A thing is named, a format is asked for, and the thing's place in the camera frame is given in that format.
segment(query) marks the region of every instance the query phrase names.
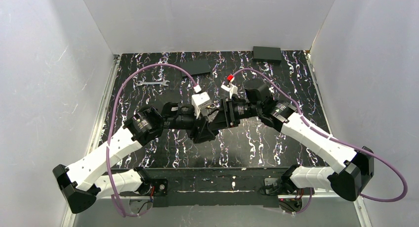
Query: open-end wrench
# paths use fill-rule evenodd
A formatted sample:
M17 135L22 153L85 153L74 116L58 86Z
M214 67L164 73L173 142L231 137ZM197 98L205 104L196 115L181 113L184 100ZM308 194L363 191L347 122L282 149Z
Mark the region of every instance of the open-end wrench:
M169 80L153 81L153 82L140 81L140 82L137 83L137 86L141 86L141 85L163 85L163 86L169 86L168 83L170 83Z

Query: white wall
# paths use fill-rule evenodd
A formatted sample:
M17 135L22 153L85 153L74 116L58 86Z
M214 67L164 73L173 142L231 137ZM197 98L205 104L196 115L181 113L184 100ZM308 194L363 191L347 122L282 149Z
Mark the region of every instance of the white wall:
M335 0L84 0L114 54L310 49Z
M0 0L0 226L59 226L113 56L83 0Z
M366 201L374 226L418 226L419 0L336 0L312 60L331 129L366 145L406 177L396 203ZM366 194L402 191L397 176L376 162Z

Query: black marble tabletop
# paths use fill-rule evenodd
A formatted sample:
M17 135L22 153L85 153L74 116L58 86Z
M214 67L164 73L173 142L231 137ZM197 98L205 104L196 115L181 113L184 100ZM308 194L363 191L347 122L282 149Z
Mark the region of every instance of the black marble tabletop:
M218 103L222 81L240 68L250 67L263 72L288 95L297 100L304 115L320 128L328 131L303 51L283 51L281 64L253 62L251 51L224 52L173 52L123 54L117 72L107 118L102 129L102 142L109 132L109 121L115 95L124 80L134 71L154 63L170 63L207 59L212 72L194 76L215 104ZM237 75L234 84L239 88L239 97L244 98L242 84L245 80L258 78L252 72ZM138 81L169 80L167 87L158 85L137 86ZM192 84L182 78L179 71L168 67L140 73L128 83L119 100L115 127L118 129L126 118L146 104L164 104L168 101L190 103ZM274 91L275 98L279 93ZM325 162L305 146L290 137L266 127L257 118L242 120L233 129L221 130L214 141L193 144L185 131L164 130L163 135L130 154L117 164L119 168L137 166L149 168L198 168L198 167L288 167L292 164L324 166Z

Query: gray floor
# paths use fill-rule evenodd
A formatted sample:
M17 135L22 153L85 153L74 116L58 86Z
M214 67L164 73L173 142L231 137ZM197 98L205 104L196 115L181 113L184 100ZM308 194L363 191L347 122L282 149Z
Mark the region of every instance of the gray floor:
M140 218L122 218L110 199L98 200L76 215L76 227L358 227L352 202L338 197L313 198L295 217L262 206L181 206L154 208Z

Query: silver wrench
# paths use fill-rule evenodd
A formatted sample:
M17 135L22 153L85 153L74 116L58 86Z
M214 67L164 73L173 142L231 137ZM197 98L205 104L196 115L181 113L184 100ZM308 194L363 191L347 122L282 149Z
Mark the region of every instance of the silver wrench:
M163 85L163 86L169 86L168 83L170 83L169 80L153 81L153 82L140 81L140 82L137 83L137 86L141 86L141 85Z

